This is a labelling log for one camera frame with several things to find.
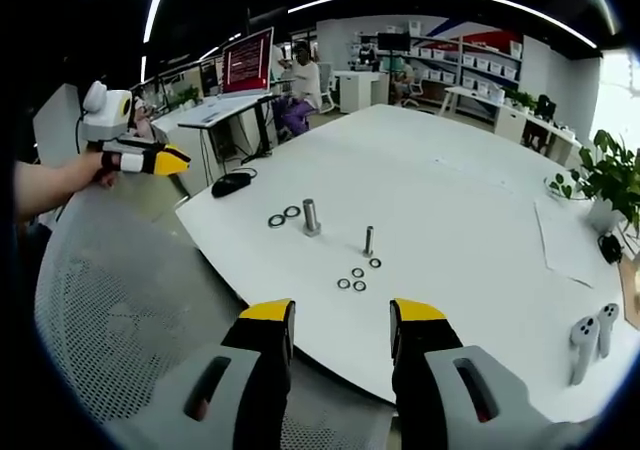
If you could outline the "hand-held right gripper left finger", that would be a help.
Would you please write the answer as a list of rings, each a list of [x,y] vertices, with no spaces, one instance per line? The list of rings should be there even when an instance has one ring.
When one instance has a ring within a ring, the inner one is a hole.
[[[291,388],[295,303],[242,311],[219,344],[158,381],[148,433],[159,449],[277,449]]]

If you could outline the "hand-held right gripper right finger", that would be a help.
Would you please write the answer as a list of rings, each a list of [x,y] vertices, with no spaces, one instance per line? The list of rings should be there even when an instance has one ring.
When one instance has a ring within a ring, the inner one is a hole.
[[[565,449],[568,427],[530,403],[525,383],[462,344],[437,308],[390,302],[392,389],[404,449]]]

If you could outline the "person's left hand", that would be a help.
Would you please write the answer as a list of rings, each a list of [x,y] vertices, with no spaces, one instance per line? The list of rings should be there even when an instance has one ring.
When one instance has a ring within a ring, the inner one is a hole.
[[[118,172],[114,170],[117,158],[105,152],[85,152],[70,166],[72,189],[74,192],[97,183],[105,188],[115,185]]]

